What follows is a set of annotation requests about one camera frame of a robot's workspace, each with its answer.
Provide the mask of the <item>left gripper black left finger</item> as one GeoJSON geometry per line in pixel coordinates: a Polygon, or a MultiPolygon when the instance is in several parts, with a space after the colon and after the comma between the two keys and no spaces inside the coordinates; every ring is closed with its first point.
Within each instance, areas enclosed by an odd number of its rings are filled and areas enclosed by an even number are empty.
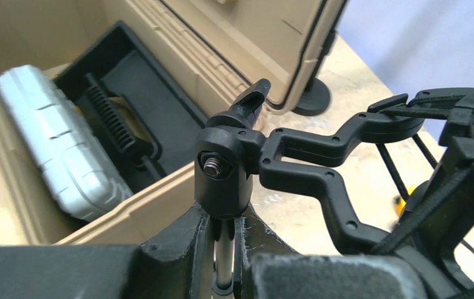
{"type": "Polygon", "coordinates": [[[210,221],[194,205],[139,245],[0,246],[0,298],[207,298],[210,221]]]}

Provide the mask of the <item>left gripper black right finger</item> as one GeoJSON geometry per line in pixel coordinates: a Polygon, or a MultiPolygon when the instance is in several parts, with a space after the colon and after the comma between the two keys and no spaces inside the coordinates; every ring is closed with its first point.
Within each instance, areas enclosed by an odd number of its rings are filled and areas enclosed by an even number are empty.
{"type": "Polygon", "coordinates": [[[450,298],[458,290],[414,256],[302,255],[252,207],[236,220],[236,298],[450,298]]]}

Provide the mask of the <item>black tripod shock-mount stand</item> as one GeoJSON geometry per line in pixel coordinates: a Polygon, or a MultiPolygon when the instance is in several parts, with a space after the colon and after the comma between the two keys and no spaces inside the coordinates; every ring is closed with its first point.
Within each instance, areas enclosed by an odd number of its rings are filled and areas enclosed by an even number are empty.
{"type": "Polygon", "coordinates": [[[318,200],[343,255],[396,257],[432,298],[474,298],[457,245],[474,227],[474,88],[436,88],[380,100],[335,133],[254,130],[270,83],[261,79],[212,116],[196,140],[194,198],[225,223],[248,209],[253,179],[273,191],[318,200]],[[405,202],[387,231],[356,214],[341,171],[361,145],[374,145],[405,202]]]}

